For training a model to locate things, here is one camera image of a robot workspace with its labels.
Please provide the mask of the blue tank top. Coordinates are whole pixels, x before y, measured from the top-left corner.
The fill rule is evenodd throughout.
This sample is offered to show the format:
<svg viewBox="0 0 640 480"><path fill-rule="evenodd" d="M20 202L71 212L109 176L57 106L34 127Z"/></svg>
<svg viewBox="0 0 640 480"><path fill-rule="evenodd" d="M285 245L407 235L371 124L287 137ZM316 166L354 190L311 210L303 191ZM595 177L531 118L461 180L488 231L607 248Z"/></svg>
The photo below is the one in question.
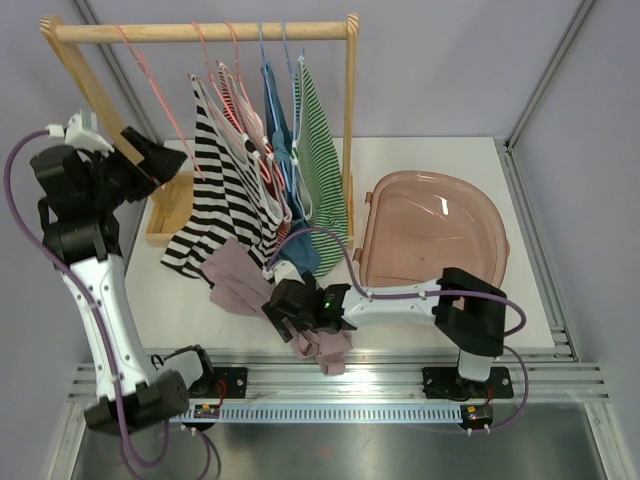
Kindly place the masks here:
<svg viewBox="0 0 640 480"><path fill-rule="evenodd" d="M313 202L302 178L299 164L294 159L292 134L280 102L275 75L269 62L261 68L264 83L264 104L267 136L275 151L285 183L285 200L292 212L290 234L309 226ZM280 251L279 259L293 263L300 274L314 273L320 264L320 254L312 244L309 233L302 233L290 240Z"/></svg>

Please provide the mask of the mauve tank top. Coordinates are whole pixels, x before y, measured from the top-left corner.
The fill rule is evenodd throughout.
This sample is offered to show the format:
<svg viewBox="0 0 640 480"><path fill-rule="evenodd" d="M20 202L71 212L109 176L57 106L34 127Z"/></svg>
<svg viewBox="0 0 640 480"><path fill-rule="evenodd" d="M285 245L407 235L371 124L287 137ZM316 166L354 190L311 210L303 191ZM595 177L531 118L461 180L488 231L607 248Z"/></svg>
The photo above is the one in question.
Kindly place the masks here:
<svg viewBox="0 0 640 480"><path fill-rule="evenodd" d="M270 299L274 286L263 278L262 270L235 239L226 240L215 250L201 264L201 272L212 284L212 303L232 314L266 317L262 305ZM349 331L299 332L289 322L285 323L285 331L286 343L298 358L314 358L328 376L345 372L345 356L353 348Z"/></svg>

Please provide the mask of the black white striped tank top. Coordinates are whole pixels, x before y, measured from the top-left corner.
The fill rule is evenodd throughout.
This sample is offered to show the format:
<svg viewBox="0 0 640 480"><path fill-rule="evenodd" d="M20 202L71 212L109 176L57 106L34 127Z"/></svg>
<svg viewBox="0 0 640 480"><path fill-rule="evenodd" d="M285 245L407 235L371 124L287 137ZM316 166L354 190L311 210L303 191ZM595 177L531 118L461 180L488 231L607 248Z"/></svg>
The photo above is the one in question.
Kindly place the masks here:
<svg viewBox="0 0 640 480"><path fill-rule="evenodd" d="M192 210L166 247L161 264L193 279L204 279L204 262L235 240L262 266L278 243L280 203L261 176L260 154L214 103L205 84L190 77L195 102Z"/></svg>

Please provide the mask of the pink hanger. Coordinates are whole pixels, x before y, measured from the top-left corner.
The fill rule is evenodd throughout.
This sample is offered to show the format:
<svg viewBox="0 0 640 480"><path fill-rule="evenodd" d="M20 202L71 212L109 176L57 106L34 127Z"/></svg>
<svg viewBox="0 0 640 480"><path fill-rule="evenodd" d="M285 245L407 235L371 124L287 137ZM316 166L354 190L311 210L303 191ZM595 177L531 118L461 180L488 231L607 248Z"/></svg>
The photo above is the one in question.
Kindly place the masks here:
<svg viewBox="0 0 640 480"><path fill-rule="evenodd" d="M231 96L230 95L225 95L219 88L216 79L215 79L215 75L214 75L214 70L211 64L211 60L210 60L210 56L208 54L208 50L207 50L207 46L206 46L206 41L205 41L205 37L204 34L201 30L201 27L195 22L192 21L191 25L194 27L194 30L196 31L196 34L199 38L200 44L202 46L202 50L203 50L203 55L204 55L204 60L205 60L205 65L206 65L206 70L207 70L207 77L208 77L208 81L211 84L211 86L213 87L213 89L215 90L217 96L220 99L222 108L223 108L223 112L224 112L224 116L226 118L227 121L229 121L235 128L235 130L238 133L241 134L245 134L244 128L242 123L238 120L238 117L236 115L237 111L235 109L235 107L233 106L233 102L231 101Z"/></svg>
<svg viewBox="0 0 640 480"><path fill-rule="evenodd" d="M281 204L283 222L289 224L292 220L292 212L284 196L283 178L279 167L275 163L274 151L270 141L266 137L263 122L252 105L243 81L240 66L239 41L233 25L228 21L225 22L225 25L229 30L234 47L234 70L227 71L225 74L227 89L230 93L233 106L237 111L236 115L243 125L245 134L252 141L260 154L261 160L265 163L267 177L270 179L274 198Z"/></svg>
<svg viewBox="0 0 640 480"><path fill-rule="evenodd" d="M204 174L203 171L198 163L198 161L195 158L195 155L192 151L192 148L189 146L189 144L187 143L186 137L180 127L180 125L178 124L171 108L169 107L166 98L162 92L162 90L160 89L157 80L154 77L153 71L145 57L145 55L143 54L143 52L137 48L133 46L133 43L129 41L128 37L126 36L123 28L119 25L119 24L114 24L114 27L117 29L120 38L122 39L123 43L127 46L128 50L130 51L131 55L135 58L135 61L139 67L139 69L142 71L142 73L145 75L145 77L147 78L158 102L160 103L160 105L162 106L162 109L164 110L165 115L167 116L168 120L170 121L173 129L175 130L175 133L178 135L178 138L185 150L185 153L188 156L188 159L191 161L195 172L199 175L200 178L204 179Z"/></svg>

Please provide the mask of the red white striped tank top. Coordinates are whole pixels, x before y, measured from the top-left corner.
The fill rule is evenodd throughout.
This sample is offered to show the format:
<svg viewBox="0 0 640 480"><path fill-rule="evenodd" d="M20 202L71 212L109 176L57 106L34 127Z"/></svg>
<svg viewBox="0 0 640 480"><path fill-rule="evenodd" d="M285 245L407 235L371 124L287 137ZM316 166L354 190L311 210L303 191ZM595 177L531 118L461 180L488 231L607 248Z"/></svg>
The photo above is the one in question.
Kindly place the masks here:
<svg viewBox="0 0 640 480"><path fill-rule="evenodd" d="M277 232L277 244L281 244L290 232L292 221L292 211L284 196L284 175L275 161L273 147L266 137L262 121L247 98L240 75L234 76L226 65L217 61L217 76L225 103L229 105L242 131L251 139L261 160L266 164L271 179L267 189L279 202L283 213Z"/></svg>

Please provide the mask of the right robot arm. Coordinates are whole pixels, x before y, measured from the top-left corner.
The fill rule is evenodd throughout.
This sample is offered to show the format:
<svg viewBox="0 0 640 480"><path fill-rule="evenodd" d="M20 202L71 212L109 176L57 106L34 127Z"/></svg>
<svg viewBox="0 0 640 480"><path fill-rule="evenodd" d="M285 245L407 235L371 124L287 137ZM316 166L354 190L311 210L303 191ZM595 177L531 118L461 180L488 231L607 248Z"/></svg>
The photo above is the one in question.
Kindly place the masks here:
<svg viewBox="0 0 640 480"><path fill-rule="evenodd" d="M506 294L457 268L437 280L401 287L364 289L355 285L318 286L312 275L277 282L262 311L281 337L291 332L351 333L378 324L437 328L459 351L457 369L429 398L466 401L496 394L493 361L503 353Z"/></svg>

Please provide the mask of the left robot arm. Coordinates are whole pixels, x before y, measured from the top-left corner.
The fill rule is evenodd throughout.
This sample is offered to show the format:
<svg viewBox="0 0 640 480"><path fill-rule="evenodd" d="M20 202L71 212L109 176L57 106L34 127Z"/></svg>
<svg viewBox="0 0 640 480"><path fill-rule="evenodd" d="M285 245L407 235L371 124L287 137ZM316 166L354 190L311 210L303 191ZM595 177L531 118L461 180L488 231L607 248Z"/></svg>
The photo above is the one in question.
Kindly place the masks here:
<svg viewBox="0 0 640 480"><path fill-rule="evenodd" d="M158 145L135 129L122 135L142 156L132 163L99 134L51 125L63 144L30 161L45 192L38 203L40 246L80 311L96 374L97 402L84 413L93 431L124 436L185 413L189 394L208 396L216 374L204 350L188 346L161 367L145 353L125 287L115 210L142 200L181 169L185 153Z"/></svg>

